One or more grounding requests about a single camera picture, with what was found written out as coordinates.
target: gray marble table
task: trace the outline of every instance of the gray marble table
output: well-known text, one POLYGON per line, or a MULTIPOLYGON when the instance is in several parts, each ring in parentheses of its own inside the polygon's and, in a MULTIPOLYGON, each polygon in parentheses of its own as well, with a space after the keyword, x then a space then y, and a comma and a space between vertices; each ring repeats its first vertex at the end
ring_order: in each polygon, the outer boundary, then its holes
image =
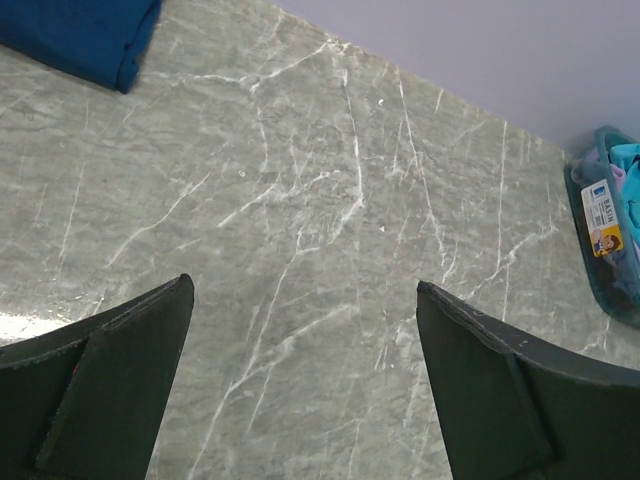
POLYGON ((0 151, 3 343, 194 278, 149 479, 450 478, 418 279, 640 366, 562 151, 263 1, 167 1, 127 96, 1 49, 0 151))

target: lavender wall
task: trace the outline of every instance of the lavender wall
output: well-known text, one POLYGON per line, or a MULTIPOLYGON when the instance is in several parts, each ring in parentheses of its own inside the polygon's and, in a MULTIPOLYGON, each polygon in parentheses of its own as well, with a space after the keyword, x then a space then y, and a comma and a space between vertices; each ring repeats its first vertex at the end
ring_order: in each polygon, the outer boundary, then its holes
POLYGON ((274 0, 551 142, 640 139, 637 0, 274 0))

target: navy blue fabric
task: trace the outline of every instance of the navy blue fabric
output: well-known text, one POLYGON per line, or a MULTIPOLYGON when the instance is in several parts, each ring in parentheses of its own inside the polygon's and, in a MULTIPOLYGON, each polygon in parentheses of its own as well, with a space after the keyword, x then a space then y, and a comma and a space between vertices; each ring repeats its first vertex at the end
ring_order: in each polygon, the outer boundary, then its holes
POLYGON ((127 93, 160 0, 0 0, 0 43, 127 93))

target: wall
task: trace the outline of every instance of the wall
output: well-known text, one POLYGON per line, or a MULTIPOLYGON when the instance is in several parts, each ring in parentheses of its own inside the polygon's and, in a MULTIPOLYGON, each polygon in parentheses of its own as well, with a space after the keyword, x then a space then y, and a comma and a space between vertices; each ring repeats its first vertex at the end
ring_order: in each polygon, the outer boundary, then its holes
POLYGON ((640 140, 637 0, 274 0, 569 150, 640 140))

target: product sticker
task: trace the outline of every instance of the product sticker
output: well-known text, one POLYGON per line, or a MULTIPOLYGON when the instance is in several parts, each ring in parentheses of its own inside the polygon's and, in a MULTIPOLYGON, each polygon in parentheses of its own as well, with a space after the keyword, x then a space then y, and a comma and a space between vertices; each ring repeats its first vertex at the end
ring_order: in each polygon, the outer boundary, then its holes
POLYGON ((622 233, 606 180, 582 190, 582 206, 593 254, 601 257, 622 250, 622 233))

